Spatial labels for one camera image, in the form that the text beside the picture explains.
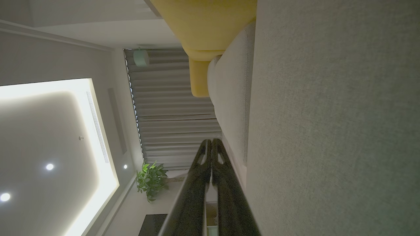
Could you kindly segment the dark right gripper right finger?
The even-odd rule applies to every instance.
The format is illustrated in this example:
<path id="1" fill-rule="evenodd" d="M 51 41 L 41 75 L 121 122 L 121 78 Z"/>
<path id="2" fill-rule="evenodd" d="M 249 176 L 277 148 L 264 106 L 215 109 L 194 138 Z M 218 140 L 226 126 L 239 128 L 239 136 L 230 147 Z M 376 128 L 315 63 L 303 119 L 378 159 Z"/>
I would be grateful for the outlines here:
<path id="1" fill-rule="evenodd" d="M 220 139 L 212 140 L 212 182 L 218 191 L 219 236 L 260 236 L 258 225 Z"/>

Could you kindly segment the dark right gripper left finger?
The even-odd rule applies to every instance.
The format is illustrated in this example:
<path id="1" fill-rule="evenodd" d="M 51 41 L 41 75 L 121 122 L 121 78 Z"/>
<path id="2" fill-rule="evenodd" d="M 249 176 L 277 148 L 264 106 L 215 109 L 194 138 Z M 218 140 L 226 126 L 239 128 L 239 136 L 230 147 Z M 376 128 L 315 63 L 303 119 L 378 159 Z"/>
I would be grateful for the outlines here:
<path id="1" fill-rule="evenodd" d="M 211 174 L 211 140 L 201 142 L 159 236 L 202 236 L 206 188 Z"/>

